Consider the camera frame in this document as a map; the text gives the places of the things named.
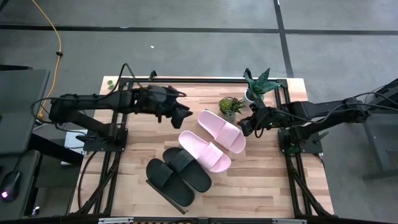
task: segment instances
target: gray carpet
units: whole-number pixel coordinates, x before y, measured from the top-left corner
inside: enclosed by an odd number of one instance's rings
[[[60,25],[278,28],[272,0],[37,2]],[[398,29],[398,2],[394,0],[280,0],[279,3],[286,29]],[[0,12],[0,22],[46,24],[34,5],[23,0],[10,1]],[[102,77],[117,75],[124,62],[132,65],[136,75],[157,70],[159,75],[240,77],[250,67],[254,76],[258,76],[271,67],[272,77],[287,76],[279,34],[61,32],[60,35],[65,56],[53,95],[96,93]],[[353,96],[397,78],[397,41],[398,36],[387,35],[287,35],[294,77],[304,78],[309,100],[316,103]],[[53,71],[57,49],[57,40],[50,31],[1,31],[0,63]],[[363,175],[376,171],[362,126],[342,124],[328,131],[322,144],[335,213],[345,218],[397,222],[398,178],[362,180]],[[40,133],[56,135],[51,127],[43,128]],[[64,204],[58,204],[58,213],[65,211]]]

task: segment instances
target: plant pot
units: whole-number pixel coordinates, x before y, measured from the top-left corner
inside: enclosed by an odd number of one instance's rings
[[[249,90],[246,90],[243,94],[243,104],[247,107],[249,107],[250,104],[254,103],[254,100],[252,100],[252,96],[249,92]]]

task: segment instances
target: black slipper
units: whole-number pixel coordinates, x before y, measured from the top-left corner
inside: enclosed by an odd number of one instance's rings
[[[177,204],[186,207],[195,199],[191,188],[160,159],[151,159],[146,172],[149,182]]]
[[[163,152],[163,160],[197,191],[203,193],[210,189],[209,175],[188,151],[171,147]]]

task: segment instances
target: pink slipper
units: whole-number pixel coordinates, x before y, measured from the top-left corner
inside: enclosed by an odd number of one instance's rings
[[[178,141],[202,167],[210,172],[223,172],[231,165],[231,159],[217,146],[206,142],[190,131],[183,131],[178,137]]]
[[[204,110],[198,116],[199,124],[206,129],[226,149],[241,153],[246,147],[242,131],[211,111]]]

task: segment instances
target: slipper strap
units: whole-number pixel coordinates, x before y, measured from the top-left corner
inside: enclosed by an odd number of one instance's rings
[[[209,143],[207,147],[202,150],[197,161],[207,170],[213,168],[213,166],[221,159],[223,156],[223,151],[217,148],[213,143]]]
[[[159,168],[149,177],[149,181],[153,183],[158,189],[161,189],[170,179],[173,170],[170,169],[165,163],[162,163]]]
[[[218,132],[218,136],[215,138],[216,142],[220,143],[225,148],[229,149],[239,136],[239,130],[235,125],[225,122],[223,128]]]
[[[195,158],[188,151],[182,149],[170,162],[169,166],[177,173],[180,173]]]

